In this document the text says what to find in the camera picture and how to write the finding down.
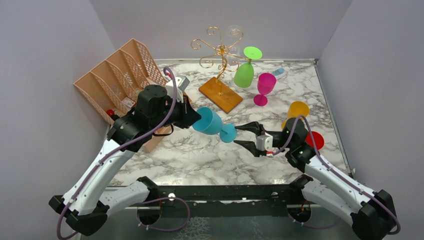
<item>red object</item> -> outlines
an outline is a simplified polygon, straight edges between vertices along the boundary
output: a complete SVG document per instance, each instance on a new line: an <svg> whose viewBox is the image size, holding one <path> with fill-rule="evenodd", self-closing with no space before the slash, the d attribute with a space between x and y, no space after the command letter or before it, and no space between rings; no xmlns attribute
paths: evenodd
<svg viewBox="0 0 424 240"><path fill-rule="evenodd" d="M106 111L107 115L109 115L109 117L112 117L112 115L115 115L115 112L112 109L109 109Z"/></svg>
<svg viewBox="0 0 424 240"><path fill-rule="evenodd" d="M322 149L324 147L323 136L316 131L312 131L312 135L313 135L313 139L315 140L316 148L318 150ZM311 134L309 132L306 137L306 143L309 144L311 147L314 147L314 144L312 143Z"/></svg>

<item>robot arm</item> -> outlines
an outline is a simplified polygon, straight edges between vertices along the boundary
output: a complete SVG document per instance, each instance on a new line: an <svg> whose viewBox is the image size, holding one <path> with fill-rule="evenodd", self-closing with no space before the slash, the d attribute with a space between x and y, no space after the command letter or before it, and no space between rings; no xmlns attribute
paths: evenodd
<svg viewBox="0 0 424 240"><path fill-rule="evenodd" d="M190 106L189 98L184 95L189 80L185 76L177 76L175 82L176 103L164 126L189 128L200 120L201 116ZM112 150L151 131L165 118L170 111L172 101L167 89L173 89L173 82L170 81L165 87L147 86L138 94L136 106L125 116L111 116L115 122L89 168L68 192L50 199L49 205L58 214L62 213L66 205L69 205L64 217L66 223L75 231L86 236L92 235L100 229L110 215L135 203L144 202L149 197L152 190L150 186L154 183L146 177L139 178L133 184L112 193L104 191L119 169L152 138L154 133L117 151L102 164L99 161ZM81 186L84 187L73 198Z"/></svg>
<svg viewBox="0 0 424 240"><path fill-rule="evenodd" d="M249 150L255 157L275 155L273 148L282 148L292 133L288 152L288 162L302 175L291 185L307 201L314 202L339 216L362 240L381 240L396 226L395 220L384 209L396 216L393 199L386 191L375 192L355 181L333 166L323 155L317 155L314 148L305 139L308 130L304 123L295 118L287 120L282 131L267 131L262 124L250 122L235 128L250 131L256 135L256 144L252 141L234 140L236 144ZM377 199L384 208L377 204Z"/></svg>

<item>white marble surface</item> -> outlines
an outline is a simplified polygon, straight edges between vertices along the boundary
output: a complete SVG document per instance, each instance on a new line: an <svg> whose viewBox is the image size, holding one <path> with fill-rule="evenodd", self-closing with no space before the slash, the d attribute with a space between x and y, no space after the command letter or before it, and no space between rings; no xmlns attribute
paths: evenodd
<svg viewBox="0 0 424 240"><path fill-rule="evenodd" d="M290 104L294 101L307 103L310 108L307 119L311 128L325 139L321 154L346 171L313 64L254 63L255 78L249 88L235 86L232 81L234 73L226 73L224 82L243 97L241 104L229 114L225 114L198 90L203 83L217 75L217 65L204 69L198 63L182 62L160 64L159 68L165 66L169 66L175 75L184 75L191 80L186 92L193 100L194 109L209 107L217 111L224 123L242 125L258 121L269 131L280 131ZM267 95L268 105L256 106L253 97L258 94L258 76L281 67L287 74ZM236 139L253 141L255 136L251 132L239 131ZM127 186L142 176L149 177L158 185L288 184L300 174L287 162L283 153L273 158L253 157L235 143L221 142L218 135L205 135L192 128L175 128L174 133L165 137L150 154L140 151L130 159L110 185Z"/></svg>

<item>gray wall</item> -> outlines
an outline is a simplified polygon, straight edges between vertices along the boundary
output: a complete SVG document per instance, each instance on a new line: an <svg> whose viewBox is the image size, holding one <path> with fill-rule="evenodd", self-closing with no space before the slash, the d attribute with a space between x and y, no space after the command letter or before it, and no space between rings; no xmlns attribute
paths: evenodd
<svg viewBox="0 0 424 240"><path fill-rule="evenodd" d="M356 176L392 194L401 234L423 239L424 1L353 0L318 62Z"/></svg>
<svg viewBox="0 0 424 240"><path fill-rule="evenodd" d="M49 199L106 131L72 84L113 51L88 0L0 2L0 239L57 239Z"/></svg>
<svg viewBox="0 0 424 240"><path fill-rule="evenodd" d="M352 0L90 0L115 48L135 38L155 59L200 58L206 29L242 27L239 46L256 46L264 58L319 58Z"/></svg>

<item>blue cup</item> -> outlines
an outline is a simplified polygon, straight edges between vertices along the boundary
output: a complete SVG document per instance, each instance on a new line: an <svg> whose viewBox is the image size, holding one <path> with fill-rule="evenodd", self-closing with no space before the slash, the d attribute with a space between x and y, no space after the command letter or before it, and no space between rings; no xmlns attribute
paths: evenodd
<svg viewBox="0 0 424 240"><path fill-rule="evenodd" d="M219 138L224 143L231 143L236 139L237 130L234 124L225 124L220 116L209 107L201 107L197 110L201 119L195 122L193 129L206 135L215 135L219 133Z"/></svg>
<svg viewBox="0 0 424 240"><path fill-rule="evenodd" d="M209 107L201 107L197 110L201 119L195 122L193 129L206 135L215 135L223 129L223 121L220 116Z"/></svg>

